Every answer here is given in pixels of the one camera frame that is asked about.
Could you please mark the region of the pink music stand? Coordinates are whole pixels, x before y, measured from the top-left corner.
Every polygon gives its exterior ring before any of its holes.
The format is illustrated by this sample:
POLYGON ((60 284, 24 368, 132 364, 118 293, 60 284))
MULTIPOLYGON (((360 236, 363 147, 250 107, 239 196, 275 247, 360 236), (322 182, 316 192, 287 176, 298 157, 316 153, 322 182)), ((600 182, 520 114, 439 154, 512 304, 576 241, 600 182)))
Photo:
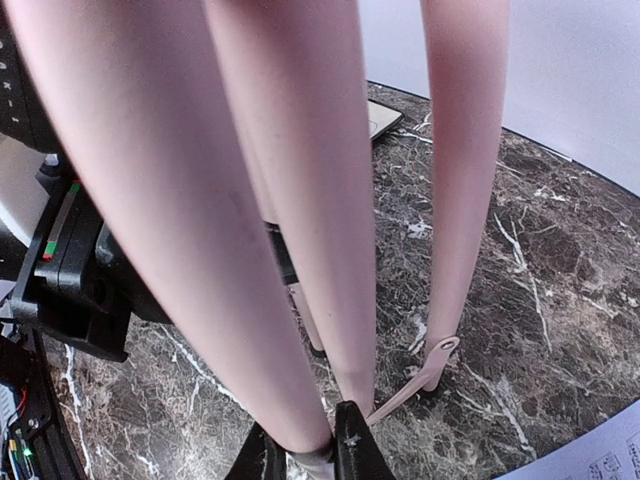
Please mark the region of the pink music stand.
POLYGON ((438 385, 499 149, 510 5, 425 1, 434 118, 428 371, 374 405, 371 142, 354 1, 7 1, 82 183, 173 323, 265 432, 336 477, 330 422, 258 202, 352 412, 438 385))

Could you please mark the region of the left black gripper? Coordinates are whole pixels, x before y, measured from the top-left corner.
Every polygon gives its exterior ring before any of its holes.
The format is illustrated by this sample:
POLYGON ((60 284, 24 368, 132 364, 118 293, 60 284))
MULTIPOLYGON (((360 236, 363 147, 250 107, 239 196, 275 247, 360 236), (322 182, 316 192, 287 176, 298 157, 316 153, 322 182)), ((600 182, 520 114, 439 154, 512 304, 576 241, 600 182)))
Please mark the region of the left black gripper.
POLYGON ((104 360, 123 362, 132 316, 170 319, 62 154, 45 157, 37 180, 50 197, 17 284, 11 319, 104 360))

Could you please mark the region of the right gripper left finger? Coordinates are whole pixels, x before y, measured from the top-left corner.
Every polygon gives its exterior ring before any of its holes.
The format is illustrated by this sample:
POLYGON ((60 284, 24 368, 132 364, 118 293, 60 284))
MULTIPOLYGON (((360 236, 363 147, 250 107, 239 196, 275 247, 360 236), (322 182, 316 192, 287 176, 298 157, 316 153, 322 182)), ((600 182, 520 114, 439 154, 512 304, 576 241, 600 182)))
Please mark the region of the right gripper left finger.
POLYGON ((286 480, 285 451, 255 422, 229 470, 229 480, 286 480))

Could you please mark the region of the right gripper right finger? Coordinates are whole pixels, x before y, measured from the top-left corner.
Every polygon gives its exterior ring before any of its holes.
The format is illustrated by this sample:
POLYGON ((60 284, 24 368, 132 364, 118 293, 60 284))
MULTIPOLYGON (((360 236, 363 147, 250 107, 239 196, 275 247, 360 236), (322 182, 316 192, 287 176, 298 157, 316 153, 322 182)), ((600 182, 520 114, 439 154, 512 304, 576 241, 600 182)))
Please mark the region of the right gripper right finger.
POLYGON ((395 480, 358 405, 341 402, 335 415, 335 478, 395 480))

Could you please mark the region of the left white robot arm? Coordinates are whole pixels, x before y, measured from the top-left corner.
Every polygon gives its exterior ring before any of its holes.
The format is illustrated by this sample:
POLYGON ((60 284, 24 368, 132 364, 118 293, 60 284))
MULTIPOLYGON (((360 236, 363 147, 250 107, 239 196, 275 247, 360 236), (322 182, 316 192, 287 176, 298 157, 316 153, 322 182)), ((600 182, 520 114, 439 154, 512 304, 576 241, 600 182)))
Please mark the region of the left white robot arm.
POLYGON ((8 24, 1 27, 2 174, 19 205, 36 204, 25 233, 1 231, 1 475, 81 479, 43 345, 51 337, 122 362, 132 316, 167 315, 116 242, 37 97, 8 24))

